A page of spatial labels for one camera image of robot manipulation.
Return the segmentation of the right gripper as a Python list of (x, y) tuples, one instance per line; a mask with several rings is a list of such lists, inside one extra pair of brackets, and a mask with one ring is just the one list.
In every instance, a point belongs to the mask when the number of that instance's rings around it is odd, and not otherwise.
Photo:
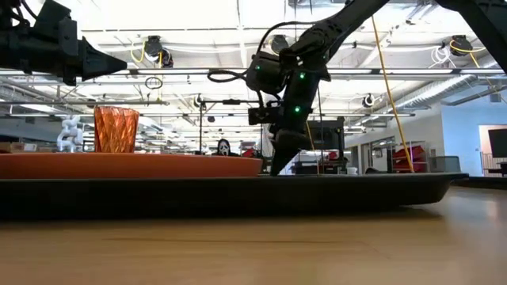
[(310, 138), (302, 132), (321, 80), (329, 81), (327, 70), (293, 70), (289, 73), (276, 128), (294, 132), (276, 133), (271, 176), (277, 176), (301, 150), (311, 148)]

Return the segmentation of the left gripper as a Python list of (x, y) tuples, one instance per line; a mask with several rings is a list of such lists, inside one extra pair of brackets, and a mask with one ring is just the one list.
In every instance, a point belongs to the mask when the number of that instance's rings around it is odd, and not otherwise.
[(125, 70), (127, 63), (77, 34), (71, 10), (48, 0), (35, 14), (25, 1), (1, 1), (1, 67), (55, 75), (69, 86)]

